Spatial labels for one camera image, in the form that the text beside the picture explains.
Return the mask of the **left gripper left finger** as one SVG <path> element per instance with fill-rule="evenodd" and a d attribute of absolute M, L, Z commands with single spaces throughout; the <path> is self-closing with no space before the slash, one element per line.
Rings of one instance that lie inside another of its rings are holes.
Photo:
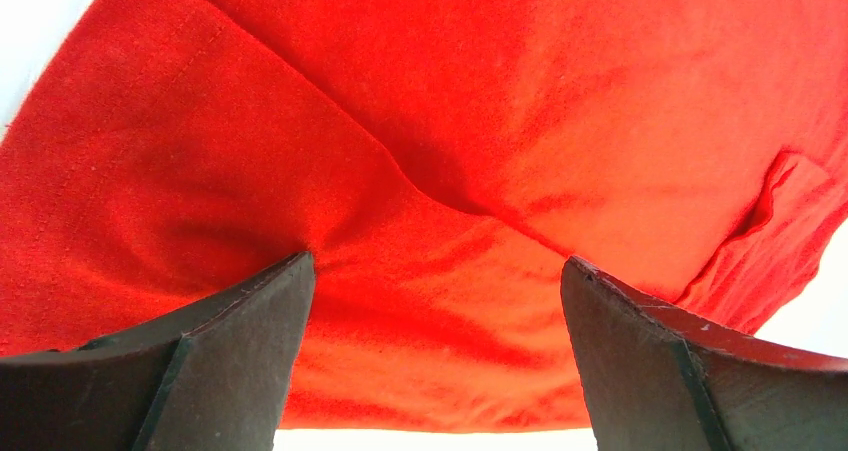
<path fill-rule="evenodd" d="M 1 362 L 5 450 L 269 450 L 315 287 L 299 253 L 141 325 Z"/>

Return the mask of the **red t shirt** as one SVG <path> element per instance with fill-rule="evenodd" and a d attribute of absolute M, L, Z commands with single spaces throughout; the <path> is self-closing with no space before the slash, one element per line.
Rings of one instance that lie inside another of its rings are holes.
<path fill-rule="evenodd" d="M 94 0 L 1 145 L 1 351 L 301 250 L 283 423 L 588 422 L 579 255 L 746 333 L 847 216 L 847 0 Z"/>

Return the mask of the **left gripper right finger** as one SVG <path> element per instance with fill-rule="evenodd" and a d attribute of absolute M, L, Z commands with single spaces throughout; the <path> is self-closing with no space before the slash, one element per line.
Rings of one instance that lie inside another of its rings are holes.
<path fill-rule="evenodd" d="M 735 331 L 572 257 L 561 298 L 601 450 L 843 450 L 847 362 Z"/>

